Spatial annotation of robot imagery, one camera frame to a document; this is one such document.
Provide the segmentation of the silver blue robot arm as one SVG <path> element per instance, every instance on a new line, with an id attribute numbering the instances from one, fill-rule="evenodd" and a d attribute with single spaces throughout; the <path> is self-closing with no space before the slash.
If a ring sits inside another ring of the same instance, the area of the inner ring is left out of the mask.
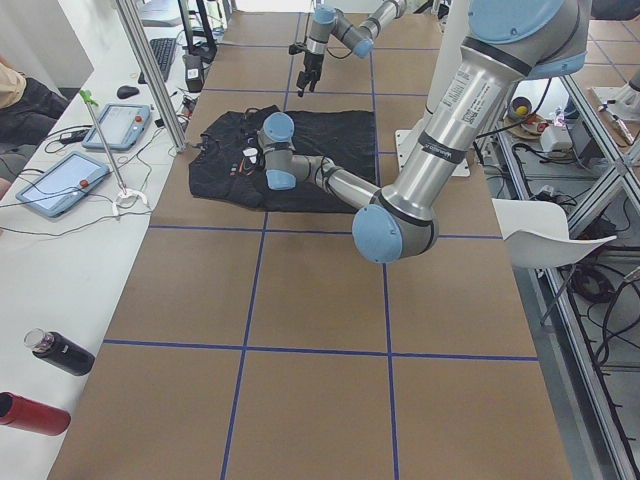
<path id="1" fill-rule="evenodd" d="M 588 1 L 455 1 L 451 4 L 423 116 L 404 140 L 398 177 L 377 187 L 323 156 L 295 151 L 293 120 L 277 112 L 257 135 L 268 186 L 312 182 L 351 205 L 360 254 L 391 263 L 430 249 L 438 237 L 435 200 L 508 89 L 524 79 L 580 70 Z"/>
<path id="2" fill-rule="evenodd" d="M 299 97 L 308 89 L 315 91 L 321 79 L 325 54 L 328 53 L 330 37 L 335 37 L 348 49 L 347 55 L 366 57 L 374 47 L 374 41 L 381 31 L 393 20 L 401 18 L 407 8 L 406 1 L 384 1 L 361 24 L 354 25 L 345 14 L 333 6 L 320 4 L 310 16 L 311 28 L 304 39 L 288 47 L 290 55 L 304 54 L 304 69 L 299 72 L 296 87 Z"/>

